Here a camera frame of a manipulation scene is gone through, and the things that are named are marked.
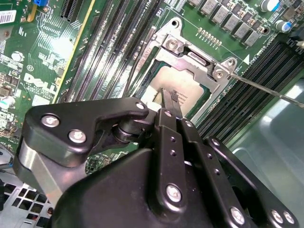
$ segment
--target metal lever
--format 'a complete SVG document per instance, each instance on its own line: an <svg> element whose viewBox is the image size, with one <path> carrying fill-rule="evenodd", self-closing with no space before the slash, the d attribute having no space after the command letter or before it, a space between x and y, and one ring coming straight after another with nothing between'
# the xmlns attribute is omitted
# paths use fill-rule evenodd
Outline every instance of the metal lever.
<svg viewBox="0 0 304 228"><path fill-rule="evenodd" d="M176 117L162 108L155 119L152 182L148 198L152 211L164 222L177 220L187 208L182 138Z"/></svg>

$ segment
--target motherboard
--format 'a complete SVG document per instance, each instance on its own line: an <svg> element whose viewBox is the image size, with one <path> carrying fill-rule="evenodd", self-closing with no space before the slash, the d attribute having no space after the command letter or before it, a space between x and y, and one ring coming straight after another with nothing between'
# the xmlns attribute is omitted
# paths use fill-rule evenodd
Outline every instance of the motherboard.
<svg viewBox="0 0 304 228"><path fill-rule="evenodd" d="M17 149L36 105L179 95L196 126L280 34L301 28L301 0L2 0L0 143ZM301 45L297 53L304 52ZM89 158L87 172L123 156Z"/></svg>

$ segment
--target white label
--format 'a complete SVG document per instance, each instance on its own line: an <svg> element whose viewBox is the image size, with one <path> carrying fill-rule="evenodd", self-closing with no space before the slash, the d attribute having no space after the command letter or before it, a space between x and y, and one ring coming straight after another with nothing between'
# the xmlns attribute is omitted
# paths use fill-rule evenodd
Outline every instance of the white label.
<svg viewBox="0 0 304 228"><path fill-rule="evenodd" d="M21 96L21 89L16 89L15 96L16 97L20 97Z"/></svg>
<svg viewBox="0 0 304 228"><path fill-rule="evenodd" d="M33 99L33 103L32 103L32 106L38 106L38 105L48 105L50 103L49 100L41 97L41 96L38 96L38 95L35 95L34 96L34 99Z"/></svg>
<svg viewBox="0 0 304 228"><path fill-rule="evenodd" d="M0 11L0 24L14 22L15 17L16 17L16 10Z"/></svg>

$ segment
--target screw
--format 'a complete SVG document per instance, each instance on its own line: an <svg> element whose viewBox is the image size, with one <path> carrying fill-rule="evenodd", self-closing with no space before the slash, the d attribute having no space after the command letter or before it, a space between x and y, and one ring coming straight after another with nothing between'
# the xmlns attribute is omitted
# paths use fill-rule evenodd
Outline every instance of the screw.
<svg viewBox="0 0 304 228"><path fill-rule="evenodd" d="M144 106L143 106L142 103L136 102L136 106L137 106L139 109L144 109Z"/></svg>
<svg viewBox="0 0 304 228"><path fill-rule="evenodd" d="M283 214L288 222L290 222L291 224L295 223L293 217L291 217L291 215L287 211L284 211Z"/></svg>
<svg viewBox="0 0 304 228"><path fill-rule="evenodd" d="M238 224L243 225L245 223L245 218L242 215L242 213L239 211L239 209L237 209L236 207L232 207L230 209L230 212L232 217Z"/></svg>
<svg viewBox="0 0 304 228"><path fill-rule="evenodd" d="M223 73L224 71L223 70L220 70L220 69L217 69L217 70L215 70L214 72L213 72L213 77L215 78L215 79L220 79L220 78L222 78L223 76L224 76L224 73Z"/></svg>
<svg viewBox="0 0 304 228"><path fill-rule="evenodd" d="M173 202L180 202L181 201L181 191L176 188L174 185L169 184L166 189L167 195L169 199Z"/></svg>
<svg viewBox="0 0 304 228"><path fill-rule="evenodd" d="M211 139L211 141L214 143L214 145L219 146L219 142L216 139Z"/></svg>
<svg viewBox="0 0 304 228"><path fill-rule="evenodd" d="M165 111L166 115L172 117L172 114L169 111Z"/></svg>
<svg viewBox="0 0 304 228"><path fill-rule="evenodd" d="M178 48L177 40L169 39L167 44L166 44L166 47L169 51L175 51Z"/></svg>
<svg viewBox="0 0 304 228"><path fill-rule="evenodd" d="M186 121L186 125L188 126L188 127L192 127L192 123L190 122L190 121Z"/></svg>
<svg viewBox="0 0 304 228"><path fill-rule="evenodd" d="M71 141L75 143L84 143L86 141L86 135L81 130L72 130L68 134Z"/></svg>
<svg viewBox="0 0 304 228"><path fill-rule="evenodd" d="M272 210L271 213L278 223L283 223L283 218L280 216L280 214L276 210Z"/></svg>
<svg viewBox="0 0 304 228"><path fill-rule="evenodd" d="M42 117L41 122L47 127L57 127L59 125L59 120L53 115L45 115Z"/></svg>

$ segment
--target motherboard chip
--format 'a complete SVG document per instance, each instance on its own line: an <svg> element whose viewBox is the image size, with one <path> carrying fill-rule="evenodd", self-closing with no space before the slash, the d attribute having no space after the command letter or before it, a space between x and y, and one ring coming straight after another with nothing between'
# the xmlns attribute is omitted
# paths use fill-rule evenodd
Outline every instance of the motherboard chip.
<svg viewBox="0 0 304 228"><path fill-rule="evenodd" d="M238 14L238 12L241 10L241 8L242 8L242 5L237 3L236 6L233 8L232 12L234 14Z"/></svg>
<svg viewBox="0 0 304 228"><path fill-rule="evenodd" d="M207 0L206 3L203 5L203 7L200 9L200 11L203 14L209 15L214 10L217 3L218 1L216 0Z"/></svg>
<svg viewBox="0 0 304 228"><path fill-rule="evenodd" d="M234 33L234 36L242 39L246 35L246 33L249 31L249 29L250 29L250 27L247 24L242 23L242 25Z"/></svg>
<svg viewBox="0 0 304 228"><path fill-rule="evenodd" d="M238 24L238 22L239 22L238 17L236 15L232 14L231 17L229 18L229 20L224 25L224 28L231 32L235 28L235 26Z"/></svg>
<svg viewBox="0 0 304 228"><path fill-rule="evenodd" d="M260 35L257 32L252 31L250 36L245 40L244 44L251 47L257 41L257 39L259 37L260 37Z"/></svg>
<svg viewBox="0 0 304 228"><path fill-rule="evenodd" d="M7 82L7 83L10 83L12 78L13 78L13 77L10 76L10 75L5 75L4 81Z"/></svg>
<svg viewBox="0 0 304 228"><path fill-rule="evenodd" d="M201 0L188 0L189 4L196 7L200 4Z"/></svg>
<svg viewBox="0 0 304 228"><path fill-rule="evenodd" d="M18 86L18 83L19 83L19 79L18 78L15 78L13 77L11 79L11 82L10 82L13 86Z"/></svg>
<svg viewBox="0 0 304 228"><path fill-rule="evenodd" d="M261 24L262 22L260 20L256 20L256 22L252 26L252 29L257 30L257 28L260 27Z"/></svg>
<svg viewBox="0 0 304 228"><path fill-rule="evenodd" d="M213 21L215 21L218 24L221 24L223 20L226 18L228 15L229 11L226 7L221 6L219 10L216 12L216 14L213 17Z"/></svg>
<svg viewBox="0 0 304 228"><path fill-rule="evenodd" d="M0 96L9 96L11 95L11 89L7 87L0 88Z"/></svg>
<svg viewBox="0 0 304 228"><path fill-rule="evenodd" d="M243 16L242 21L245 22L245 23L247 23L247 21L248 21L251 17L252 17L252 14L249 13L249 12L247 12L247 13Z"/></svg>
<svg viewBox="0 0 304 228"><path fill-rule="evenodd" d="M222 1L222 5L223 6L227 6L229 2L230 2L230 0L223 0Z"/></svg>

